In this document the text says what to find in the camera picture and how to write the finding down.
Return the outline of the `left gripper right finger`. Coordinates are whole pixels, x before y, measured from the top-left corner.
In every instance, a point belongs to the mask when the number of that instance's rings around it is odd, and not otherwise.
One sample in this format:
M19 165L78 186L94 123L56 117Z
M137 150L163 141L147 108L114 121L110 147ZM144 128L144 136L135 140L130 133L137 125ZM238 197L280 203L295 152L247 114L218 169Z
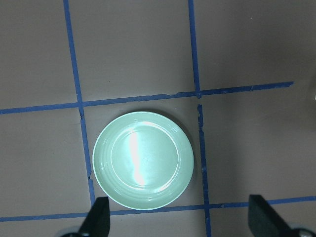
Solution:
M295 237L296 231L279 216L261 195L250 195L248 226L254 237Z

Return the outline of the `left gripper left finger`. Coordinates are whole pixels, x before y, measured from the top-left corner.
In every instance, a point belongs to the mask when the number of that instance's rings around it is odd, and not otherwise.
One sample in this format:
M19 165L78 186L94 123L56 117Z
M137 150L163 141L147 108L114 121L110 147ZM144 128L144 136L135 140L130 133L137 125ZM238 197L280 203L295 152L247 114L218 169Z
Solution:
M78 230L79 237L107 237L110 232L108 197L98 197Z

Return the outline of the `green plate near left arm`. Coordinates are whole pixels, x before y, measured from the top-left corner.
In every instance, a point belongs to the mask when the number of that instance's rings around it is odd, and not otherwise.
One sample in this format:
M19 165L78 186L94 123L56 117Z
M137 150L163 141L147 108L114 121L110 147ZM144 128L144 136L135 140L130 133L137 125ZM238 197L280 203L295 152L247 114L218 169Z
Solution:
M92 164L97 183L113 201L130 209L154 210L185 191L194 153L174 121L139 111L114 119L101 131Z

